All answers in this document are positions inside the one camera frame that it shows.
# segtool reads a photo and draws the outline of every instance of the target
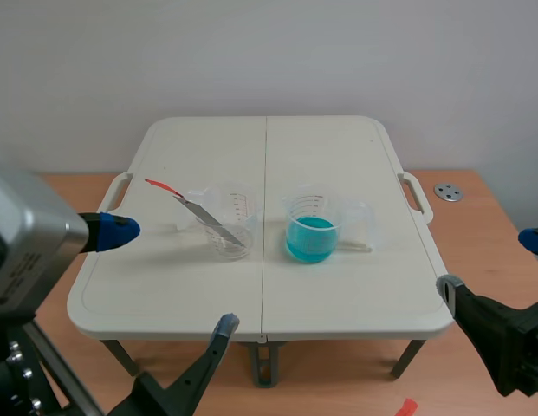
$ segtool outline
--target folding table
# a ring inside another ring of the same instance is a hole
[[[189,212],[144,178],[178,190],[222,180],[255,188],[264,209],[250,254],[232,262],[214,257],[203,233],[188,226]],[[409,206],[402,183],[418,210]],[[282,249],[282,197],[294,184],[327,184],[370,205],[375,250],[337,250],[318,264],[291,259]],[[399,377],[425,340],[452,323],[435,287],[446,270],[427,227],[430,205],[418,181],[403,171],[386,130],[366,117],[158,121],[100,211],[136,219],[142,235],[88,255],[68,313],[130,374],[138,369],[118,340],[207,340],[228,312],[240,318],[233,341],[248,346],[260,387],[278,381],[278,348],[285,341],[409,339],[392,370]],[[268,359],[260,356],[265,347]]]

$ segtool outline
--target screw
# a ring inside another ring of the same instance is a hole
[[[17,364],[18,362],[23,360],[23,353],[20,351],[15,351],[9,357],[7,357],[7,363],[9,364]]]
[[[31,379],[32,375],[34,375],[34,373],[32,372],[32,370],[30,368],[25,368],[23,370],[23,377],[24,377],[25,380]]]
[[[32,409],[41,410],[41,408],[42,408],[42,401],[39,399],[32,399]]]
[[[15,353],[16,351],[20,351],[20,345],[18,345],[18,342],[12,341],[9,342],[9,350],[11,353]]]

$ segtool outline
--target metal plate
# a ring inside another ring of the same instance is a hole
[[[437,184],[434,193],[444,201],[457,202],[463,198],[461,190],[453,184]]]

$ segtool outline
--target red tape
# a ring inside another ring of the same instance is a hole
[[[159,188],[162,188],[168,192],[172,192],[174,195],[178,195],[181,198],[184,197],[181,193],[174,191],[169,185],[165,185],[162,182],[158,182],[157,180],[146,179],[146,182],[153,186],[158,186]]]
[[[404,405],[396,413],[396,416],[412,416],[417,410],[418,404],[415,400],[405,399]]]

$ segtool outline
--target wooden table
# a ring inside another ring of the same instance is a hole
[[[538,301],[538,263],[517,243],[517,231],[472,171],[413,172],[435,216],[431,232],[448,271],[480,295],[516,308]],[[95,211],[114,175],[47,176],[77,210]],[[438,182],[464,193],[458,203],[434,196]],[[66,299],[81,267],[77,258],[38,311],[38,321],[68,363],[108,411],[130,392],[132,379],[97,341],[68,319]],[[163,385],[202,353],[202,342],[124,341],[128,352]],[[462,331],[453,326],[425,344],[401,379],[390,368],[407,341],[301,341],[283,347],[281,382],[270,390],[251,384],[247,350],[232,345],[200,403],[197,415],[393,416],[405,398],[416,416],[538,415],[538,394],[500,396]]]

